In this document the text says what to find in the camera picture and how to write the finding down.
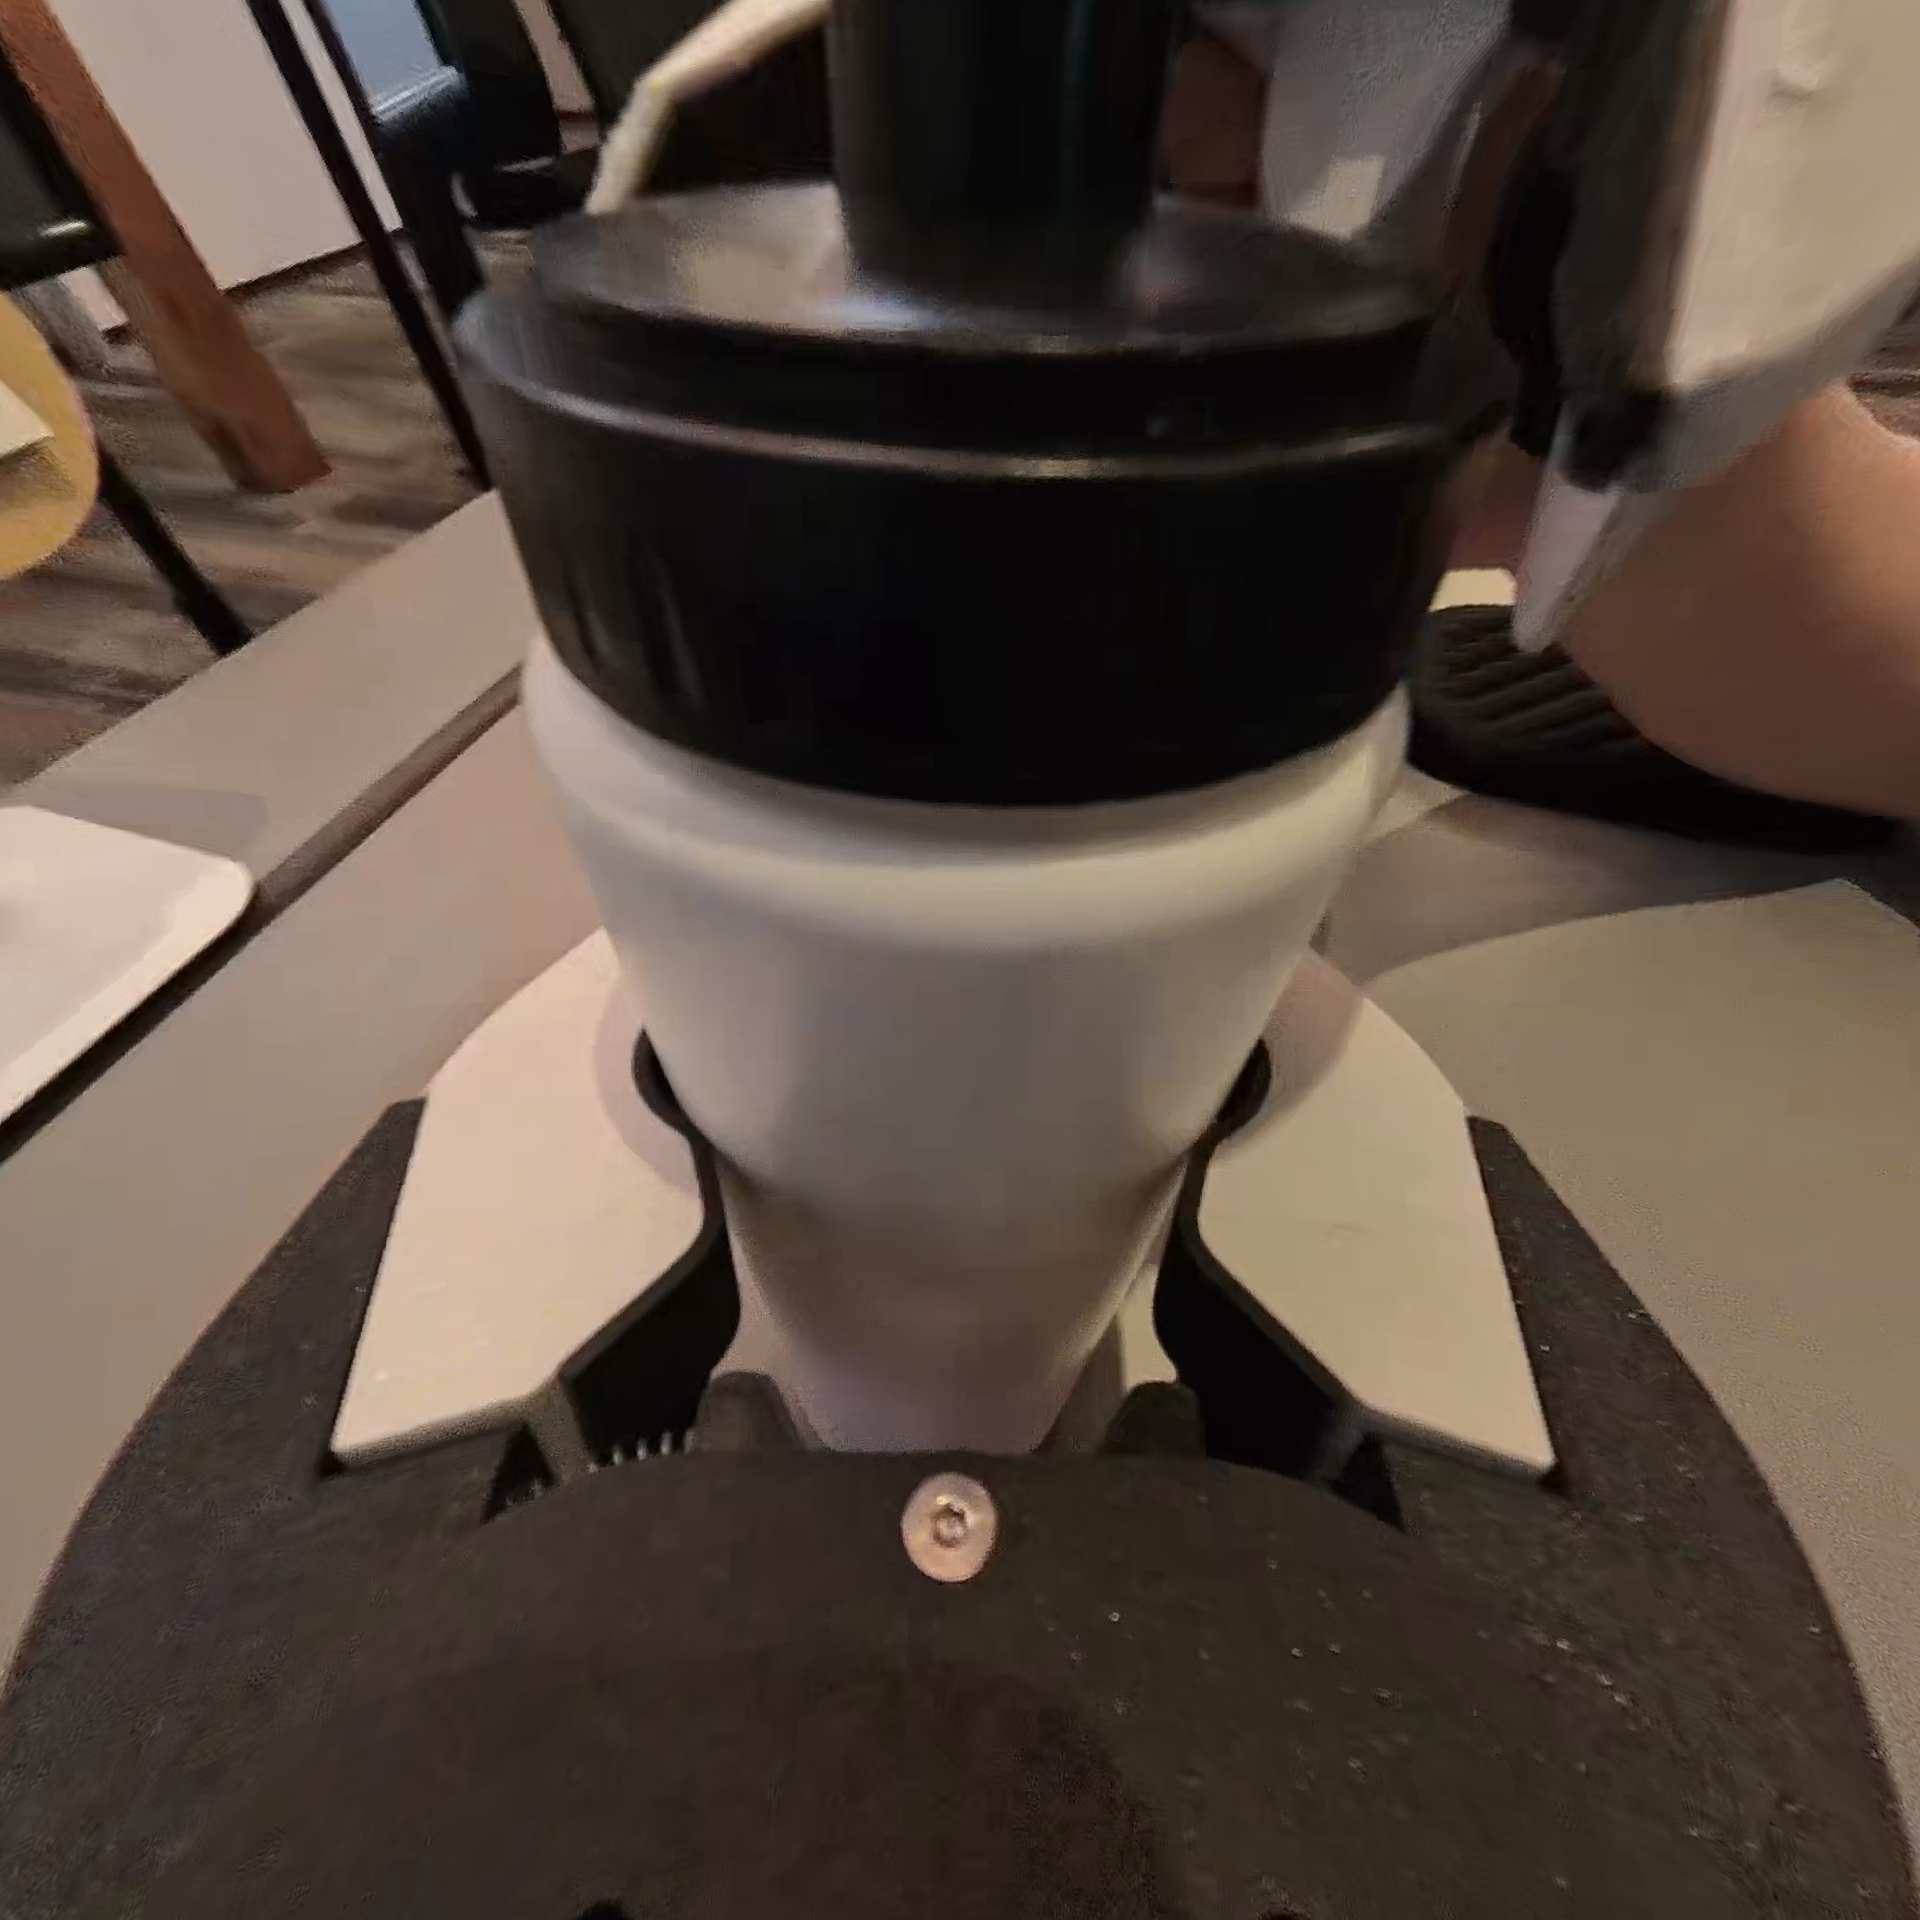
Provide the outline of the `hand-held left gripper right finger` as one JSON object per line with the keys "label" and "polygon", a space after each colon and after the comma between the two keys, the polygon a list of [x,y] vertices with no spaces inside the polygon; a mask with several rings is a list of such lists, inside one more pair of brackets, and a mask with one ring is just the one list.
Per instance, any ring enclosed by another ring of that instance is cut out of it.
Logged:
{"label": "hand-held left gripper right finger", "polygon": [[1272,1471],[1333,1481],[1364,1441],[1551,1471],[1470,1116],[1312,950],[1183,1165],[1151,1380],[1199,1399],[1215,1456]]}

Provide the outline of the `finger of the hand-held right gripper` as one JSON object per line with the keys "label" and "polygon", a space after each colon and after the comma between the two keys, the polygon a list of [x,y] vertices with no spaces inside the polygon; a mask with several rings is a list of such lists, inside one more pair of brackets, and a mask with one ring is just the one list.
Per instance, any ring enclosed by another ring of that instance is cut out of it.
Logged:
{"label": "finger of the hand-held right gripper", "polygon": [[1542,459],[1513,606],[1541,651],[1915,300],[1917,4],[1495,4],[1495,27],[1547,73],[1480,280]]}
{"label": "finger of the hand-held right gripper", "polygon": [[829,3],[724,3],[644,67],[599,147],[582,209],[622,209],[653,171],[687,102],[824,25]]}

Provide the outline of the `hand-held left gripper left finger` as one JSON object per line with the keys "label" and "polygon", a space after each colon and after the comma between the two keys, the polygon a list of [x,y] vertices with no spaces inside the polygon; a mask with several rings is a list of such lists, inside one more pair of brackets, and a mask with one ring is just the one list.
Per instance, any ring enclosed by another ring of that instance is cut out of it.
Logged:
{"label": "hand-held left gripper left finger", "polygon": [[334,1421],[361,1470],[519,1433],[557,1479],[677,1452],[739,1327],[718,1182],[596,929],[424,1091]]}

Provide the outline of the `white plastic bottle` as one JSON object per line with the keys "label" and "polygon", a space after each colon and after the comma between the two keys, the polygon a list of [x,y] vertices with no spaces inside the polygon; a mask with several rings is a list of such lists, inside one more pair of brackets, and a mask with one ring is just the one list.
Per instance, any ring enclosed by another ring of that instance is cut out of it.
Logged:
{"label": "white plastic bottle", "polygon": [[958,807],[672,750],[545,640],[519,694],[785,1404],[833,1452],[1035,1448],[1401,772],[1406,699],[1181,795]]}

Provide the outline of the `black bottle lid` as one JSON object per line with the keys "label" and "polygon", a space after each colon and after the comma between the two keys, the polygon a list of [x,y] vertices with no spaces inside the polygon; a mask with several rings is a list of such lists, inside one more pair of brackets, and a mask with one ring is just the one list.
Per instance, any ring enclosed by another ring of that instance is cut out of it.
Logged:
{"label": "black bottle lid", "polygon": [[1432,284],[1160,199],[1183,4],[831,4],[831,180],[571,212],[454,327],[573,679],[876,799],[1247,776],[1401,683],[1491,406]]}

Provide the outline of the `black mesh office chair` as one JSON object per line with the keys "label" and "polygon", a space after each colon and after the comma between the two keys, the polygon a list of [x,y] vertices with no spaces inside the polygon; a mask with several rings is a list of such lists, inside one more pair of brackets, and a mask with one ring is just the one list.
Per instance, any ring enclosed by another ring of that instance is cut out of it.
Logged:
{"label": "black mesh office chair", "polygon": [[[468,86],[462,185],[480,225],[529,229],[580,206],[587,167],[565,152],[559,109],[520,6],[448,3],[423,12]],[[639,71],[701,25],[716,3],[557,3],[548,12],[587,86],[590,117],[605,127]],[[675,193],[829,173],[824,32],[815,29],[679,108],[647,185]]]}

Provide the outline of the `instruction sheet on stand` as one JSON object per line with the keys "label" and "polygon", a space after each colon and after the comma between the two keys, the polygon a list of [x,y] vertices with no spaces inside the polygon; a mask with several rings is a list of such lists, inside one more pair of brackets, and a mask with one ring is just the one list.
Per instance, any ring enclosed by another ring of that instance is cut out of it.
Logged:
{"label": "instruction sheet on stand", "polygon": [[[105,496],[79,393],[1,302],[1,580],[53,557]],[[1,807],[1,1118],[214,947],[254,901],[230,857],[27,803]]]}

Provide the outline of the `wooden table leg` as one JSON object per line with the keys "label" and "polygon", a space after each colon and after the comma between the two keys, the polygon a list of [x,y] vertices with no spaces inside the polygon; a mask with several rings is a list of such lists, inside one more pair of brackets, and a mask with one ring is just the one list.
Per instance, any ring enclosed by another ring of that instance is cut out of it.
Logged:
{"label": "wooden table leg", "polygon": [[5,3],[1,41],[111,229],[119,256],[105,280],[198,439],[245,491],[294,493],[325,479],[329,461],[294,398],[211,277],[54,9]]}

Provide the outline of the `black metal frame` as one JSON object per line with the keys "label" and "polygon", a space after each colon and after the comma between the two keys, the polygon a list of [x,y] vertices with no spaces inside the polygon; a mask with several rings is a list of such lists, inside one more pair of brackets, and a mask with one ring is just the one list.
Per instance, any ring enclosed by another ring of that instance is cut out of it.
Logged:
{"label": "black metal frame", "polygon": [[96,508],[133,540],[214,656],[252,630],[97,441],[79,385],[25,307],[68,271],[117,261],[117,240],[75,164],[1,57],[1,576],[48,561]]}

